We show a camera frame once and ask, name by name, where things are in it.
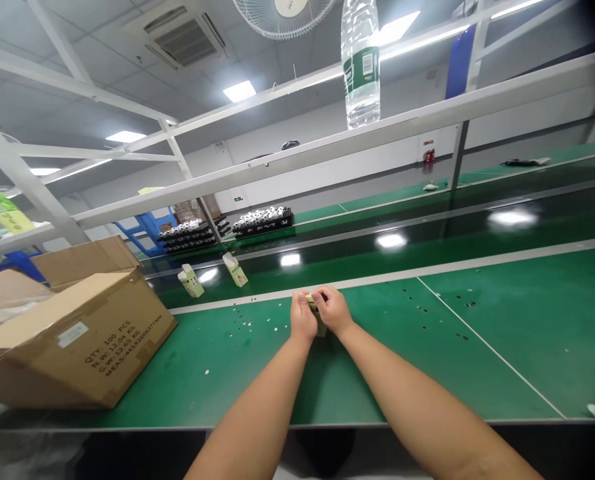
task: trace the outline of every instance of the cardboard box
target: cardboard box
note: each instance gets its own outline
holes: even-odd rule
[[[31,261],[51,285],[62,291],[94,273],[128,272],[139,261],[120,236],[82,243],[32,257]]]
[[[9,296],[33,291],[0,275]],[[176,325],[137,270],[96,273],[0,325],[0,403],[113,408]]]

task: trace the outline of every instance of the green bottle label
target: green bottle label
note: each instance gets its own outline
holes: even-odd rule
[[[380,48],[366,47],[344,62],[346,95],[380,79]]]

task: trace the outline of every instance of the ceiling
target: ceiling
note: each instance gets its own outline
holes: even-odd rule
[[[120,27],[159,0],[45,0],[57,16],[91,78],[100,88],[186,120],[229,104],[222,90],[250,80],[256,91],[269,89],[340,60],[342,2],[311,32],[275,42],[257,34],[232,0],[210,0],[209,14],[227,42],[228,57],[175,72]],[[378,0],[381,24],[421,10],[407,36],[450,19],[460,0]],[[389,83],[445,61],[451,42],[385,63]],[[0,0],[0,49],[69,74],[48,36],[23,0]],[[343,99],[332,81],[283,97],[245,113],[180,135],[184,153],[229,139]],[[121,130],[159,131],[157,122],[54,89],[0,70],[0,130],[24,143],[104,149],[104,140]],[[170,153],[166,142],[146,149]],[[75,160],[27,159],[32,167],[63,167]],[[154,165],[113,161],[50,184],[56,196],[81,191]],[[0,172],[0,185],[10,181]]]

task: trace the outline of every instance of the air conditioning vent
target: air conditioning vent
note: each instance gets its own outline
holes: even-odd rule
[[[226,44],[205,10],[203,0],[169,0],[122,29],[178,70],[226,55]]]
[[[164,15],[160,15],[158,18],[153,20],[151,23],[144,27],[146,33],[151,33],[153,30],[160,28],[162,25],[166,25],[171,20],[175,20],[180,15],[184,15],[188,10],[186,7],[178,7],[173,10],[169,10]]]

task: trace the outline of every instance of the forearm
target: forearm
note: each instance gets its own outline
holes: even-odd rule
[[[187,480],[273,477],[310,343],[290,338],[209,436]]]
[[[340,336],[398,439],[436,478],[540,478],[441,385],[358,325]]]

